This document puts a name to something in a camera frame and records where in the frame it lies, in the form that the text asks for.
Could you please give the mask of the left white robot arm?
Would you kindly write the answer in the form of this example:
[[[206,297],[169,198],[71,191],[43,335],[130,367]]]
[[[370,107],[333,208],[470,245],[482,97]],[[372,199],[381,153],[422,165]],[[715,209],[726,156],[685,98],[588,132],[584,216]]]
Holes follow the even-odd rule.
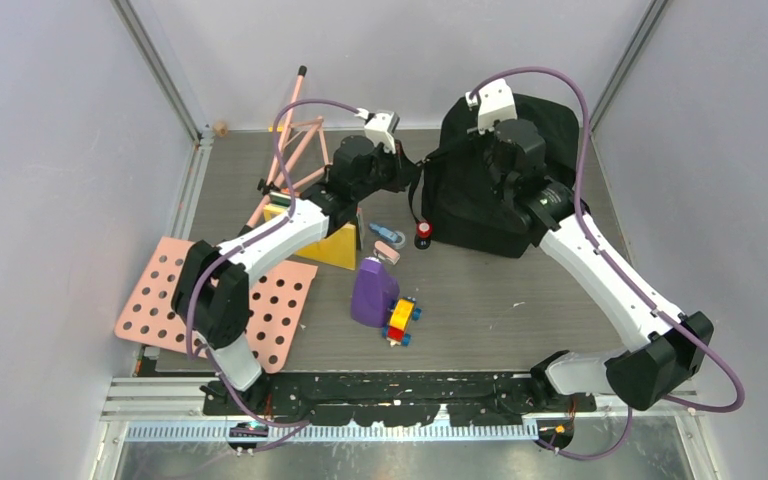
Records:
[[[250,289],[298,250],[354,219],[361,201],[380,190],[402,192],[419,172],[400,143],[388,152],[363,136],[349,136],[323,176],[283,213],[218,246],[198,241],[189,248],[171,307],[185,335],[198,334],[206,344],[208,358],[230,384],[228,400],[240,412],[258,412],[267,398],[258,380],[263,368],[245,335]]]

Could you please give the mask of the black backpack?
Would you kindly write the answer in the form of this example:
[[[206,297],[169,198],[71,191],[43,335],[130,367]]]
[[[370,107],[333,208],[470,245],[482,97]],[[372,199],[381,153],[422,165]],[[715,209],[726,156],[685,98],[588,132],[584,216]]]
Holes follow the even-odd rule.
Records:
[[[508,258],[519,258],[538,246],[550,231],[575,214],[579,125],[568,107],[536,97],[514,95],[517,119],[532,121],[545,139],[546,183],[525,205],[492,212],[490,179],[484,162],[492,132],[476,130],[476,109],[464,99],[445,115],[439,147],[421,163],[419,180],[408,194],[421,196],[414,220],[432,227],[434,242]]]

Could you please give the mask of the yellow book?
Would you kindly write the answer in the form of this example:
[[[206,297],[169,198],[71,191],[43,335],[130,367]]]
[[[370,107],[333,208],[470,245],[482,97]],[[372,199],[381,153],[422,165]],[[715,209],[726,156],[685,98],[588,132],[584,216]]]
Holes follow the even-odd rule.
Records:
[[[299,249],[295,256],[334,267],[355,270],[360,247],[358,229],[353,222],[329,237]]]

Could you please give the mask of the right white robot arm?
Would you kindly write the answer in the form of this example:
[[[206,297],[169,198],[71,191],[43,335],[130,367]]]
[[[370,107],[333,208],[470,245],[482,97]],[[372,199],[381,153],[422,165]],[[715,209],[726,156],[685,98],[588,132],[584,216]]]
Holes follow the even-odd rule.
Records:
[[[534,403],[551,411],[572,394],[614,394],[635,410],[647,410],[671,398],[700,369],[712,321],[700,311],[683,312],[619,256],[573,190],[549,177],[546,142],[533,122],[504,120],[482,135],[489,141],[491,171],[513,182],[513,205],[531,244],[572,275],[622,342],[617,351],[559,351],[535,365]]]

